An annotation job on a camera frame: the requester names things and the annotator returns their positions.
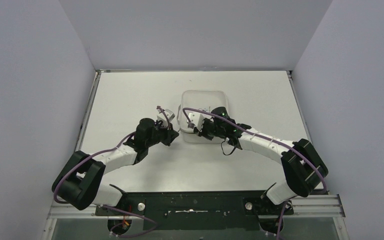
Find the grey storage box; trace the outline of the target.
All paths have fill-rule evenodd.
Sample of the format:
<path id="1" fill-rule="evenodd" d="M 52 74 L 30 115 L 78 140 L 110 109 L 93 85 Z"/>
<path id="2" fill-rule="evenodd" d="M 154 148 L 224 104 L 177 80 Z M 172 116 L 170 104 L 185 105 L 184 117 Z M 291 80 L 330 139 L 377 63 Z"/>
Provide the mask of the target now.
<path id="1" fill-rule="evenodd" d="M 188 128 L 187 119 L 183 113 L 183 108 L 211 112 L 217 107 L 229 109 L 228 97 L 221 90 L 186 90 L 182 93 L 177 122 L 184 142 L 189 144 L 220 144 L 223 141 L 219 137 L 208 140 L 197 136 L 191 128 Z"/>

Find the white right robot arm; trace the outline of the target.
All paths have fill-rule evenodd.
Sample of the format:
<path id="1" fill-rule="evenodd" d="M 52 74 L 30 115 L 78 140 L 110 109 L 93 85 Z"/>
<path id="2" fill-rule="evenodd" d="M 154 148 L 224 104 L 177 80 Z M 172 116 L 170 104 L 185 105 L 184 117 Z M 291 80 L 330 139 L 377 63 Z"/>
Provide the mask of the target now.
<path id="1" fill-rule="evenodd" d="M 322 193 L 327 191 L 325 178 L 329 170 L 309 140 L 290 141 L 263 134 L 250 125 L 237 123 L 223 106 L 212 112 L 190 107 L 182 111 L 197 136 L 226 140 L 234 149 L 260 154 L 281 165 L 284 180 L 274 183 L 262 195 L 261 206 L 267 214 L 275 214 L 283 202 L 294 197 L 308 197 L 319 184 Z"/>

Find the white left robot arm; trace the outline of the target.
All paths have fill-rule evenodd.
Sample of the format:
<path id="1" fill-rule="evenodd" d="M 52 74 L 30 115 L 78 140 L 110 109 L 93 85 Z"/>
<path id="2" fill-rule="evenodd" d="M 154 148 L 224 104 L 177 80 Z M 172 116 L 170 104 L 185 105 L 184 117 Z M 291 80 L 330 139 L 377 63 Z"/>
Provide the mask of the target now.
<path id="1" fill-rule="evenodd" d="M 70 204 L 78 210 L 92 204 L 108 205 L 115 215 L 125 214 L 129 207 L 129 202 L 122 198 L 125 192 L 112 184 L 104 184 L 103 176 L 138 164 L 151 147 L 157 144 L 170 146 L 178 136 L 171 123 L 165 125 L 162 120 L 143 118 L 134 132 L 110 149 L 93 154 L 75 151 L 52 184 L 55 202 Z"/>

